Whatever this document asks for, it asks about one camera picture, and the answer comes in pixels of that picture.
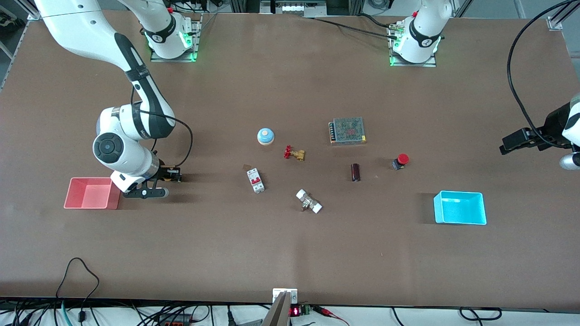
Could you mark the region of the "pink plastic bin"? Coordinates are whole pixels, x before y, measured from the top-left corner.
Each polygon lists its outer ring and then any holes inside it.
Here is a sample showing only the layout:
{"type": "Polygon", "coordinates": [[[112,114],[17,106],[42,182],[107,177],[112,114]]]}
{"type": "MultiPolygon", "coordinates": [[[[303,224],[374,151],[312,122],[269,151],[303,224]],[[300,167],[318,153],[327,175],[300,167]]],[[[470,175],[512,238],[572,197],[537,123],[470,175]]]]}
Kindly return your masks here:
{"type": "Polygon", "coordinates": [[[63,207],[113,210],[118,208],[120,195],[121,191],[109,177],[73,177],[63,207]]]}

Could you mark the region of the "white circuit breaker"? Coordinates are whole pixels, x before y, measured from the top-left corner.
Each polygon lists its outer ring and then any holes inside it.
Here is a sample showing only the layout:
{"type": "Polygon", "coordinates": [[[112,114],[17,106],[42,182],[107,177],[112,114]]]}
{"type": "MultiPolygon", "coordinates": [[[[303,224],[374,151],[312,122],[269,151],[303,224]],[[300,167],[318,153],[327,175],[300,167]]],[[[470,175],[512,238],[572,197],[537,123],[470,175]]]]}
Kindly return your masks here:
{"type": "Polygon", "coordinates": [[[257,168],[249,169],[246,174],[253,188],[253,191],[256,194],[261,193],[265,190],[265,186],[263,184],[262,178],[257,168]]]}

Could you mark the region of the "blue plastic bin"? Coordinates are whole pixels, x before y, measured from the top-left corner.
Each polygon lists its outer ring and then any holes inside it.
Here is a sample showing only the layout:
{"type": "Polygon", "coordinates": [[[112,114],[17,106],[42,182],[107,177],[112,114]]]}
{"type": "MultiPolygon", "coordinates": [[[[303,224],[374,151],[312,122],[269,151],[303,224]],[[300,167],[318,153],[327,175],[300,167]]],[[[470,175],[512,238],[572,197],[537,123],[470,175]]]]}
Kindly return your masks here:
{"type": "Polygon", "coordinates": [[[480,192],[441,191],[433,198],[435,222],[454,225],[487,225],[480,192]]]}

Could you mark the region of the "metal fitting white caps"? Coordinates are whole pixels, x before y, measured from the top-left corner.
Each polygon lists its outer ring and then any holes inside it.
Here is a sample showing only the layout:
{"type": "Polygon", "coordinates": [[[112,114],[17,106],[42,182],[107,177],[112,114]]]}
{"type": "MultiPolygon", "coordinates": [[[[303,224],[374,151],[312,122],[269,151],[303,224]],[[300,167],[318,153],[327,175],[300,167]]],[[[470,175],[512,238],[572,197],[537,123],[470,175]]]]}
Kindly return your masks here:
{"type": "Polygon", "coordinates": [[[319,213],[319,211],[321,211],[323,208],[323,206],[304,189],[300,189],[296,193],[296,198],[298,198],[298,200],[300,200],[302,203],[302,212],[312,211],[313,213],[319,213]]]}

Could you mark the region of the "grey metal bar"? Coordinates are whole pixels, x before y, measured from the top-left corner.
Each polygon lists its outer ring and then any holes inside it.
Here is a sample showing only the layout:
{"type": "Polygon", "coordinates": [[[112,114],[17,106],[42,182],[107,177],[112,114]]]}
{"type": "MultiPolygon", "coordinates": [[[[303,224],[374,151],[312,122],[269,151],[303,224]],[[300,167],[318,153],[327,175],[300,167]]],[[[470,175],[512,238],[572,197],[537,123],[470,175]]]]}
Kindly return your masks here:
{"type": "Polygon", "coordinates": [[[278,295],[260,326],[290,326],[291,307],[288,293],[278,295]]]}

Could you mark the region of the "metal mesh power supply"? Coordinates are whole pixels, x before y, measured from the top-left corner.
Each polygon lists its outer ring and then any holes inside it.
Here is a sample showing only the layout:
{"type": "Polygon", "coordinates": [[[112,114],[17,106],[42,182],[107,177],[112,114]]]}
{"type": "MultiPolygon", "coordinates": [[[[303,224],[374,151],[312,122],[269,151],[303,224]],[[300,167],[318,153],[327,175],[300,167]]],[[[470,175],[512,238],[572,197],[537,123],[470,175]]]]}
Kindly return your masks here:
{"type": "Polygon", "coordinates": [[[331,146],[356,146],[367,142],[362,117],[334,118],[328,123],[331,146]]]}

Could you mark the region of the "red clip lead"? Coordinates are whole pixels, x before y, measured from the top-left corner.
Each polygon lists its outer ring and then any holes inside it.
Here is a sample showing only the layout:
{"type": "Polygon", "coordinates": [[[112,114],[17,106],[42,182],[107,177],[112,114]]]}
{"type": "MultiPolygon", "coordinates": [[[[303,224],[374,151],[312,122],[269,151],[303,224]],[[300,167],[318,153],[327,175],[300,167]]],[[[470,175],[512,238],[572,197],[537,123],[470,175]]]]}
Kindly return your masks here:
{"type": "Polygon", "coordinates": [[[336,314],[332,313],[328,309],[325,309],[325,308],[318,306],[318,305],[310,305],[310,307],[315,313],[321,314],[324,317],[340,320],[341,322],[344,322],[344,324],[346,324],[346,326],[350,326],[350,324],[348,324],[348,322],[346,322],[346,320],[338,317],[336,314]]]}

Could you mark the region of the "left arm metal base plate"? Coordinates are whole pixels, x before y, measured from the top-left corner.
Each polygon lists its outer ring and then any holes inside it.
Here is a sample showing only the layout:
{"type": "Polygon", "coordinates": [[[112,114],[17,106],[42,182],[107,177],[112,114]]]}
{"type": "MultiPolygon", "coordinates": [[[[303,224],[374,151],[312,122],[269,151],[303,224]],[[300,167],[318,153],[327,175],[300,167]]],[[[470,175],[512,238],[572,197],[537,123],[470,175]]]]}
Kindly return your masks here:
{"type": "Polygon", "coordinates": [[[441,35],[424,36],[409,25],[391,24],[387,28],[390,66],[435,67],[435,54],[441,35]]]}

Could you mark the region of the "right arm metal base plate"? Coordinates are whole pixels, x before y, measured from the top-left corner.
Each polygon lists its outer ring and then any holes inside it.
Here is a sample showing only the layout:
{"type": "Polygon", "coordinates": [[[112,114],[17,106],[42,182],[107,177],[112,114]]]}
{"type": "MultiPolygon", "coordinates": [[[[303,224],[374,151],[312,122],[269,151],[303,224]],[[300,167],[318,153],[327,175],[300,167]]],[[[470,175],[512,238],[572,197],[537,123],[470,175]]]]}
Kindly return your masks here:
{"type": "Polygon", "coordinates": [[[203,23],[201,20],[192,20],[190,17],[181,17],[176,31],[172,33],[164,45],[169,47],[161,49],[162,54],[170,54],[170,58],[164,58],[150,47],[151,62],[195,62],[197,60],[200,35],[203,23]]]}

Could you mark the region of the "white mounting bracket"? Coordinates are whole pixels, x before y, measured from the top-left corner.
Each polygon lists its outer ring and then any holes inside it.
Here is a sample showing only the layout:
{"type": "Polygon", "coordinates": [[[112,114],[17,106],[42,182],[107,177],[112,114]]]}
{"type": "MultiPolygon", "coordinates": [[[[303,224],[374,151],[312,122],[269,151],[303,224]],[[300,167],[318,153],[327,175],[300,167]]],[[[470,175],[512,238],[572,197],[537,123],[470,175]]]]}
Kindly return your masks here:
{"type": "Polygon", "coordinates": [[[287,297],[290,299],[292,305],[298,305],[298,290],[296,288],[274,288],[272,291],[274,303],[280,294],[288,293],[287,297]]]}

